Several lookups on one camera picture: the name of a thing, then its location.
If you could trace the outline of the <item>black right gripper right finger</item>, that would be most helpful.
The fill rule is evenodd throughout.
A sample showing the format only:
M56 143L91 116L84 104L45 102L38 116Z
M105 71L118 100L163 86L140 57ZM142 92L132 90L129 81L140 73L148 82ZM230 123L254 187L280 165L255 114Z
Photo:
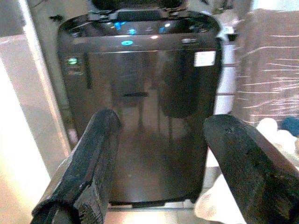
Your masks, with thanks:
M298 223L299 172L255 127L219 114L203 134L246 223Z

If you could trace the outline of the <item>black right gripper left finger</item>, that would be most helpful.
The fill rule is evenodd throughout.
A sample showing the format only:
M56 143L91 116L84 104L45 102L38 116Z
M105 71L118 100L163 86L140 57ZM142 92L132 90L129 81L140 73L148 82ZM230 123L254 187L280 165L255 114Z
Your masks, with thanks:
M32 210L33 224L102 224L113 184L121 123L111 109L96 112Z

